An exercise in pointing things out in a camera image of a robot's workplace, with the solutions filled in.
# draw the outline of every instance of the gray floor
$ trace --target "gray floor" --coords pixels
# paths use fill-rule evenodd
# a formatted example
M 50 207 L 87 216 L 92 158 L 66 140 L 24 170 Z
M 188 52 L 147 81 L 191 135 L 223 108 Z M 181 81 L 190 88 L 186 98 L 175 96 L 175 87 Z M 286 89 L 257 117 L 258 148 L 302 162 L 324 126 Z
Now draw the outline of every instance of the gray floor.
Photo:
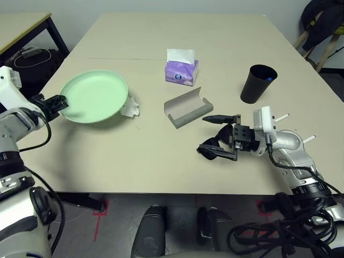
M 344 102 L 344 79 L 339 74 L 320 74 L 334 93 Z
M 95 239 L 99 216 L 93 212 L 66 206 L 67 223 L 54 258 L 125 258 L 130 257 L 131 247 L 142 215 L 152 204 L 168 206 L 169 230 L 166 233 L 166 254 L 212 250 L 211 243 L 196 243 L 196 213 L 198 207 L 215 206 L 227 212 L 236 224 L 253 221 L 273 221 L 278 214 L 259 214 L 257 201 L 262 196 L 235 195 L 107 195 L 109 208 L 101 216 Z M 51 232 L 59 224 L 51 225 Z M 266 257 L 281 257 L 279 248 Z M 298 249 L 295 258 L 313 257 L 306 249 Z

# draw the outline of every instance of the purple tissue box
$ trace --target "purple tissue box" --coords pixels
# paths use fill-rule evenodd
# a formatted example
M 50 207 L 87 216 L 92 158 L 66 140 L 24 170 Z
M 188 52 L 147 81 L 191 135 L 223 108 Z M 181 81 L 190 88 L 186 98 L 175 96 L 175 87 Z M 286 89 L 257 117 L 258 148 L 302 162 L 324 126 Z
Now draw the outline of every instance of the purple tissue box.
M 169 61 L 165 67 L 165 79 L 167 82 L 175 82 L 193 86 L 195 83 L 198 69 L 198 60 L 195 65 L 188 63 Z

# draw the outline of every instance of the beige table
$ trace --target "beige table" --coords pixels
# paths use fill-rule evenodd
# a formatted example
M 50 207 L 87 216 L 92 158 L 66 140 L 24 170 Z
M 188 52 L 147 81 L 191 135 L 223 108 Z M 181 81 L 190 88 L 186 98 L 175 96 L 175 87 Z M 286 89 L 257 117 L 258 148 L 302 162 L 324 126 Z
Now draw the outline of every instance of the beige table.
M 0 61 L 6 61 L 45 29 L 62 55 L 66 57 L 69 50 L 57 31 L 51 15 L 46 12 L 0 14 Z
M 145 24 L 149 25 L 146 31 L 152 32 L 147 38 L 142 34 L 136 42 L 130 40 L 127 44 L 118 40 L 119 32 L 123 33 L 122 38 L 135 39 Z M 178 37 L 172 43 L 165 39 L 174 38 L 173 33 L 175 37 L 186 36 L 185 25 L 189 26 L 189 37 Z M 165 27 L 176 29 L 164 33 Z M 93 48 L 87 52 L 86 46 Z M 103 15 L 65 59 L 43 93 L 58 94 L 70 78 L 86 70 L 115 70 L 127 81 L 130 95 L 140 104 L 140 116 L 130 119 L 115 115 L 92 125 L 59 117 L 51 122 L 51 142 L 23 153 L 25 163 L 58 191 L 287 191 L 266 156 L 240 153 L 239 161 L 233 162 L 221 158 L 209 161 L 198 154 L 198 145 L 215 136 L 220 125 L 197 119 L 174 128 L 165 116 L 163 104 L 193 88 L 164 81 L 164 55 L 168 47 L 196 49 L 199 73 L 195 87 L 202 87 L 201 96 L 213 103 L 214 110 L 209 114 L 240 113 L 242 124 L 253 126 L 252 112 L 262 106 L 271 105 L 276 117 L 290 113 L 278 129 L 294 130 L 303 138 L 317 135 L 307 143 L 306 150 L 325 179 L 344 189 L 343 103 L 268 18 L 256 15 Z M 250 66 L 257 63 L 272 66 L 278 78 L 256 104 L 249 105 L 239 95 Z M 45 130 L 34 132 L 19 145 L 34 145 L 45 136 Z

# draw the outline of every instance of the black cup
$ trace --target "black cup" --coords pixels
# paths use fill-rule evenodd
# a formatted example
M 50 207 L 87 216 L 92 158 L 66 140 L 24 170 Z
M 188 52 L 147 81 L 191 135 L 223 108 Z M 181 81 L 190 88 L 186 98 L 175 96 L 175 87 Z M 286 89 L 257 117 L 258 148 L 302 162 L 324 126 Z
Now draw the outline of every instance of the black cup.
M 251 66 L 245 86 L 241 92 L 242 101 L 253 104 L 263 94 L 266 88 L 277 78 L 277 72 L 262 64 Z

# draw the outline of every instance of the green bowl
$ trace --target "green bowl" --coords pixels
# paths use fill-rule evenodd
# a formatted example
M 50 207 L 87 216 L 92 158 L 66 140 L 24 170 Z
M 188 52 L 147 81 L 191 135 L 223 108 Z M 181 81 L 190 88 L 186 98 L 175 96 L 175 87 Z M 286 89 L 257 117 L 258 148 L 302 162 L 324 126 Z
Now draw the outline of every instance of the green bowl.
M 117 113 L 127 100 L 128 86 L 116 72 L 91 70 L 69 80 L 61 95 L 69 105 L 61 114 L 70 121 L 88 124 Z

